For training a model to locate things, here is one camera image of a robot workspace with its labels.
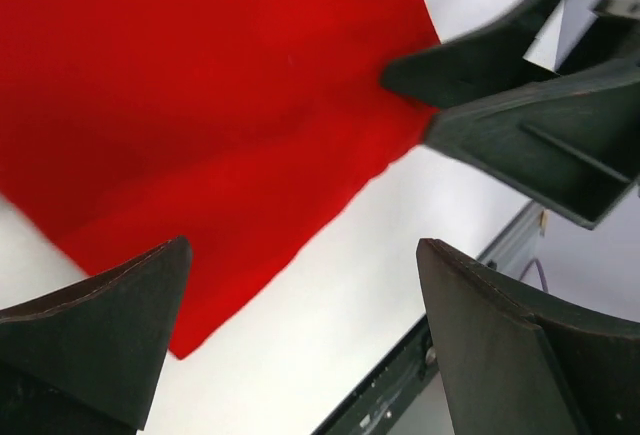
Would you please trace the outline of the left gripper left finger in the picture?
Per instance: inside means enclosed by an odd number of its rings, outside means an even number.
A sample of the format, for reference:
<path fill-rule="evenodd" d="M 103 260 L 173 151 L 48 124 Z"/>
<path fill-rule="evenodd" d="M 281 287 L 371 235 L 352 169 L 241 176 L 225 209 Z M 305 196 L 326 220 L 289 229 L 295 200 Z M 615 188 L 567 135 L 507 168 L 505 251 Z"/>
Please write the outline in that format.
<path fill-rule="evenodd" d="M 2 433 L 143 430 L 191 261 L 188 240 L 177 237 L 2 310 Z"/>

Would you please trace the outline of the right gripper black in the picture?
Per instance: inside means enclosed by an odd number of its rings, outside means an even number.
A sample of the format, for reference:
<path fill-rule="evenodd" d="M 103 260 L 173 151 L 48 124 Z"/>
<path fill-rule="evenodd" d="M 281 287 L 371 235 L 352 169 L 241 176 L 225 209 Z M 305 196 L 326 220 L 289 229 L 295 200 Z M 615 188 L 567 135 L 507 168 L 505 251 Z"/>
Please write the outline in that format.
<path fill-rule="evenodd" d="M 525 54 L 561 1 L 521 0 L 479 29 L 392 60 L 380 84 L 454 107 L 434 118 L 425 145 L 592 229 L 639 182 L 639 65 L 572 73 L 639 44 L 639 0 L 565 0 L 554 70 L 567 76 L 553 79 Z"/>

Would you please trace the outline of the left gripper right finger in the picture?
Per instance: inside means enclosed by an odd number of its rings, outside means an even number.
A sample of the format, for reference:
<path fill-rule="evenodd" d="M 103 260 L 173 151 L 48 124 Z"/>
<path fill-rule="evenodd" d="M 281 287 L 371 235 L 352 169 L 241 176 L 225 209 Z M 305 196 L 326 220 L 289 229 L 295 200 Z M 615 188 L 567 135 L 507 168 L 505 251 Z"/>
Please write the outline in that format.
<path fill-rule="evenodd" d="M 450 413 L 457 434 L 636 434 L 639 431 L 639 325 L 566 302 L 519 281 L 493 282 L 541 339 L 522 341 L 491 362 L 482 390 L 491 430 L 478 413 Z"/>

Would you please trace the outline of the red t shirt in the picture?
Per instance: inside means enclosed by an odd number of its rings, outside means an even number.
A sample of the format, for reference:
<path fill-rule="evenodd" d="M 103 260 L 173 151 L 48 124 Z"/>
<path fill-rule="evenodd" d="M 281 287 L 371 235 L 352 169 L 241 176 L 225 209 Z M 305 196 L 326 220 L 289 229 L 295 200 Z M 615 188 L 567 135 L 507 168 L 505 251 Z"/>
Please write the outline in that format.
<path fill-rule="evenodd" d="M 424 0 L 1 0 L 1 192 L 85 272 L 177 235 L 185 358 L 417 143 Z"/>

